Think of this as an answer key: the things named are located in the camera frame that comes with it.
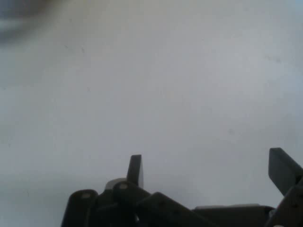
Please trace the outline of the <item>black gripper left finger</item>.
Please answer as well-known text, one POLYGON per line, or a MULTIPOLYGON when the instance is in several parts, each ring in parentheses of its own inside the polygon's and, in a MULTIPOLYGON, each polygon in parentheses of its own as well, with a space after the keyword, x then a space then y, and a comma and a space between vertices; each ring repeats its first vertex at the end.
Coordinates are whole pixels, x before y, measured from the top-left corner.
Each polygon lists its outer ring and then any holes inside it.
POLYGON ((212 227, 214 224, 162 193, 143 189, 141 155, 132 155, 126 178, 107 183, 104 191, 70 195, 63 227, 212 227))

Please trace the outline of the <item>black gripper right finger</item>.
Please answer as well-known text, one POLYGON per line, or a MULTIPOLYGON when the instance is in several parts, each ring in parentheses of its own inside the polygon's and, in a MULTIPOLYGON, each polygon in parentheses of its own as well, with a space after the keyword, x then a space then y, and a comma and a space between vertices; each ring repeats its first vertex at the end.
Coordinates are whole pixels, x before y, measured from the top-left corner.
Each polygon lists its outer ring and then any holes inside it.
POLYGON ((269 150, 268 175, 283 199, 271 213, 267 227, 303 225, 303 168, 282 148, 269 150))

